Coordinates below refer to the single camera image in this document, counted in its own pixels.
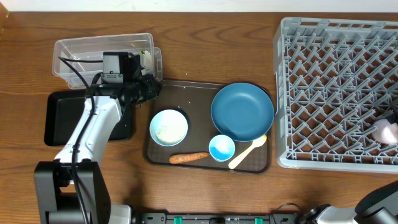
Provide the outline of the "pink plastic cup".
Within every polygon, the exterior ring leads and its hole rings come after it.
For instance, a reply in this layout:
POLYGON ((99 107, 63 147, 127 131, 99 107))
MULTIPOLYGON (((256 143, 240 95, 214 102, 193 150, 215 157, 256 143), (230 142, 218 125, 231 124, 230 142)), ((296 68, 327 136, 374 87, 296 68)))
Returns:
POLYGON ((381 119, 373 124, 377 129, 371 134, 375 141, 383 144, 397 144, 397 123, 381 119))

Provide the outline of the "white napkin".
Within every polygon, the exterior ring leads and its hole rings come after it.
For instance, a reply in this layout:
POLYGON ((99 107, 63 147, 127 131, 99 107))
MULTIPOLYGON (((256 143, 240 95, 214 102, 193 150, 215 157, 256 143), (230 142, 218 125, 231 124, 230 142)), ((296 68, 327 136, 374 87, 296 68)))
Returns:
POLYGON ((140 51, 140 61, 141 61, 141 72, 143 75, 149 73, 153 67, 152 55, 147 50, 140 51))

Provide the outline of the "small light blue cup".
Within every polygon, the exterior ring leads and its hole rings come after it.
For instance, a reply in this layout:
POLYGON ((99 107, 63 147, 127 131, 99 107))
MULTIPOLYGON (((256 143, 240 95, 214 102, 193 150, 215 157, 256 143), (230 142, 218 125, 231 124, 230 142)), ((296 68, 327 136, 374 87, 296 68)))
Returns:
POLYGON ((217 135, 209 142, 209 153, 215 161, 224 162, 231 159, 235 153, 234 141, 226 135, 217 135))

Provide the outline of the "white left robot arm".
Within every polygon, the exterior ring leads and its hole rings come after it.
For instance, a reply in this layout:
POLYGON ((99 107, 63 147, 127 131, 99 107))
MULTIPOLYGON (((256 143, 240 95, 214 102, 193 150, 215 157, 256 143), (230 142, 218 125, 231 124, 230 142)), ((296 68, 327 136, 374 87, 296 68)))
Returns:
POLYGON ((128 205, 111 203, 100 170, 108 139, 133 105, 155 99, 161 85, 141 54, 104 52, 101 72, 86 87, 84 109, 71 137, 52 161, 34 171, 41 223, 133 223, 128 205))

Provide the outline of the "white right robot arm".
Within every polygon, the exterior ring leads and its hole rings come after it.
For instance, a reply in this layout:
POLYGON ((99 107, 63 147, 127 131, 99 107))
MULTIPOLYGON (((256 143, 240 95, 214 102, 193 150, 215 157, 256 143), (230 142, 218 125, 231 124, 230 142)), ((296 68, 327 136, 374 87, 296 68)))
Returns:
MULTIPOLYGON (((394 114, 374 123, 374 140, 383 144, 397 143, 397 106, 394 114)), ((397 224, 397 182, 367 194, 355 207, 337 208, 329 204, 315 207, 298 218, 297 223, 368 223, 397 224)))

